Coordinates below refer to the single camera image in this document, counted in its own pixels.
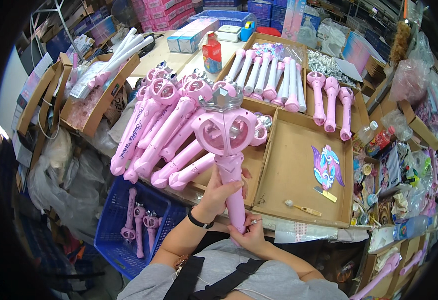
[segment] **black wristband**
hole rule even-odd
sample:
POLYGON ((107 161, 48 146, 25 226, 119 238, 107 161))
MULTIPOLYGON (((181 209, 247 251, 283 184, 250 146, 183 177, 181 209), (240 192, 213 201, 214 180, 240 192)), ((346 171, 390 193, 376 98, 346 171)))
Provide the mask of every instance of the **black wristband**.
POLYGON ((192 208, 189 210, 189 213, 187 214, 187 216, 189 217, 189 220, 191 220, 191 222, 194 225, 197 225, 197 226, 199 226, 201 228, 209 229, 209 228, 211 228, 214 225, 214 221, 212 221, 209 224, 204 224, 204 223, 199 222, 198 220, 194 219, 194 217, 192 216, 192 208))

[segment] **blue container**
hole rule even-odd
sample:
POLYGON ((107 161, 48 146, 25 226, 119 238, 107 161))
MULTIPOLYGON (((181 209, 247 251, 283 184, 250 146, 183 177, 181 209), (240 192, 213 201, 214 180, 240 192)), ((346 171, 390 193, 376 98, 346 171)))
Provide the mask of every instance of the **blue container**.
POLYGON ((229 11, 229 10, 205 10, 197 15, 189 17, 187 19, 192 22, 200 18, 218 18, 219 27, 222 25, 240 26, 245 27, 247 21, 255 22, 256 17, 254 14, 245 11, 229 11))
POLYGON ((271 27, 276 28, 280 33, 282 33, 282 28, 284 27, 284 21, 271 20, 271 27))
POLYGON ((241 0, 203 0, 204 7, 237 7, 241 0))
POLYGON ((257 18, 257 22, 256 22, 257 27, 270 27, 270 25, 271 25, 271 20, 257 18))
POLYGON ((271 20, 284 21, 286 17, 287 7, 272 5, 272 18, 271 20))
POLYGON ((94 246, 117 271, 132 280, 150 263, 166 235, 185 216, 186 207, 174 200, 169 200, 158 190, 140 183, 132 184, 119 176, 114 181, 102 210, 96 229, 94 246), (146 210, 153 210, 159 217, 163 217, 152 246, 152 252, 149 251, 147 228, 142 227, 144 258, 141 259, 136 256, 136 240, 128 245, 121 235, 121 228, 126 223, 129 189, 132 187, 138 191, 136 201, 143 203, 146 210))
POLYGON ((287 7, 287 0, 274 0, 274 4, 278 6, 287 7))
POLYGON ((265 2, 247 1, 247 11, 253 13, 256 18, 271 19, 272 4, 265 2))
POLYGON ((306 21, 306 17, 311 17, 311 23, 314 26, 315 30, 319 30, 319 25, 321 24, 321 17, 316 17, 313 16, 311 14, 305 13, 302 17, 302 22, 300 23, 300 25, 303 25, 304 22, 306 21))

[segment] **plastic bottle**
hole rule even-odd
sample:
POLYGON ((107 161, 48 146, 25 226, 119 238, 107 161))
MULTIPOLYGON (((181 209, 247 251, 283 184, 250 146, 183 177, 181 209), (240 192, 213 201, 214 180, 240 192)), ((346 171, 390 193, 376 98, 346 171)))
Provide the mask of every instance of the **plastic bottle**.
POLYGON ((372 121, 369 126, 362 127, 353 137, 352 137, 352 149, 359 152, 362 148, 374 138, 374 130, 378 127, 376 121, 372 121))
POLYGON ((427 228, 433 223, 434 217, 418 215, 408 219, 405 223, 394 227, 393 236, 395 241, 411 239, 424 234, 427 228))
POLYGON ((220 43, 214 31, 208 32, 208 42, 202 46, 204 57, 204 68, 211 74, 219 73, 222 70, 222 56, 220 43))
POLYGON ((379 132, 365 147, 366 155, 370 157, 375 156, 391 142, 391 137, 394 135, 394 133, 396 133, 394 126, 379 132))

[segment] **gray shirt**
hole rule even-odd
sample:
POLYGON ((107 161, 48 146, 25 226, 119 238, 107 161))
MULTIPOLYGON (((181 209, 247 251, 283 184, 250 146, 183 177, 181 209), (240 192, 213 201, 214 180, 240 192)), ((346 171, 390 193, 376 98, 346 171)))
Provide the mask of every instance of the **gray shirt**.
MULTIPOLYGON (((246 249, 234 245, 230 239, 214 243, 195 256, 205 258, 195 291, 218 282, 249 258, 259 259, 246 249)), ((163 299, 174 279, 176 274, 172 267, 161 263, 150 264, 126 286, 117 299, 163 299)), ((336 283, 325 279, 303 282, 291 267, 280 261, 266 261, 235 290, 257 300, 348 300, 336 283)))

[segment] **hand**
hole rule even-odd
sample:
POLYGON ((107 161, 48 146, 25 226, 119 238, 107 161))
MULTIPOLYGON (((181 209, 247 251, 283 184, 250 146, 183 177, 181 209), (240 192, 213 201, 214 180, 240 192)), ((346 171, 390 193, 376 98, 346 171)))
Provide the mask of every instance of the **hand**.
MULTIPOLYGON (((252 178, 251 173, 246 168, 242 168, 242 175, 245 178, 252 178)), ((244 180, 222 184, 219 168, 217 165, 212 166, 212 175, 208 187, 204 192, 201 202, 193 210, 192 214, 195 219, 202 223, 210 223, 214 218, 223 213, 226 209, 226 199, 228 196, 242 188, 242 197, 247 197, 247 183, 244 180)))
POLYGON ((264 228, 262 227, 262 215, 253 214, 246 210, 246 222, 244 225, 247 227, 247 232, 241 234, 237 231, 233 225, 228 225, 230 236, 236 240, 243 248, 249 250, 254 254, 262 252, 267 244, 270 244, 264 239, 264 228), (257 223, 252 224, 253 220, 258 220, 257 223))

